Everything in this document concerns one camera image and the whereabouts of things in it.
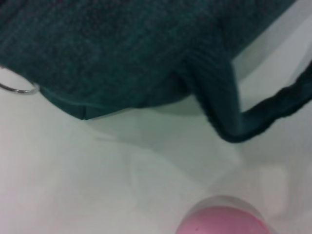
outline teal towel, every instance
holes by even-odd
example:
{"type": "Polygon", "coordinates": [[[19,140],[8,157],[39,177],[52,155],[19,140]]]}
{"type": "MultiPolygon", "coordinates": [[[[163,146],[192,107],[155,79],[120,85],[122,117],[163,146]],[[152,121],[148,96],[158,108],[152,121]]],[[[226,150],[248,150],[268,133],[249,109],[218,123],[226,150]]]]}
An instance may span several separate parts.
{"type": "Polygon", "coordinates": [[[242,142],[312,98],[297,82],[241,112],[231,60],[296,0],[0,0],[0,65],[80,119],[193,94],[242,142]]]}

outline key ring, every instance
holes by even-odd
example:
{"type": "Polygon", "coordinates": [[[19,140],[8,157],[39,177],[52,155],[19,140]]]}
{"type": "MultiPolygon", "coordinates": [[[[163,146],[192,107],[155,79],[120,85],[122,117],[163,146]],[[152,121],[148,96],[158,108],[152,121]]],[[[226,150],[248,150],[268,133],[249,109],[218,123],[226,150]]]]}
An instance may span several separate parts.
{"type": "Polygon", "coordinates": [[[30,82],[32,85],[33,85],[33,89],[29,89],[29,90],[22,90],[22,89],[15,89],[15,88],[11,88],[9,86],[6,86],[2,83],[0,83],[0,88],[8,91],[8,92],[11,92],[11,93],[15,93],[15,94],[22,94],[22,95],[33,95],[35,93],[37,93],[39,91],[39,85],[35,84],[35,83],[32,83],[30,82]]]}

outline pink cap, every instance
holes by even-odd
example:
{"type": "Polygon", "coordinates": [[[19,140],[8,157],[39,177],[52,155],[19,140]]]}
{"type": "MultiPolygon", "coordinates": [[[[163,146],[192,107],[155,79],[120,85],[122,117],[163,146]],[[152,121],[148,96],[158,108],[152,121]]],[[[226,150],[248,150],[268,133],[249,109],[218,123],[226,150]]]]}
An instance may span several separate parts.
{"type": "Polygon", "coordinates": [[[270,234],[252,214],[231,207],[211,207],[185,219],[176,234],[270,234]]]}

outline white surface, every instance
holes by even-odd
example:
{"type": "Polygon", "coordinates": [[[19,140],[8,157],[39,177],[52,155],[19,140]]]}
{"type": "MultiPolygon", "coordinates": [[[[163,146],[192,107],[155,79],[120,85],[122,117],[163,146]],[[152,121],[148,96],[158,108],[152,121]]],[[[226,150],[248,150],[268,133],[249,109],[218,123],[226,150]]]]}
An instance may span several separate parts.
{"type": "MultiPolygon", "coordinates": [[[[312,59],[310,12],[300,0],[235,60],[244,108],[312,59]]],[[[0,107],[1,234],[173,234],[213,195],[250,202],[279,234],[311,233],[312,104],[241,145],[192,98],[92,121],[41,95],[0,90],[0,107]]]]}

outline dark green fabric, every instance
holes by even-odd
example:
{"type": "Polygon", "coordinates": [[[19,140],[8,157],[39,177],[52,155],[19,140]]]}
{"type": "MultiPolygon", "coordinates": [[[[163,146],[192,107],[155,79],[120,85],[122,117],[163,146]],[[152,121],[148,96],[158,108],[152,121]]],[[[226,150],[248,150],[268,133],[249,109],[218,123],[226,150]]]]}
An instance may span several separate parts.
{"type": "Polygon", "coordinates": [[[0,65],[90,119],[194,94],[241,142],[312,98],[298,82],[241,113],[231,60],[296,0],[0,0],[0,65]]]}

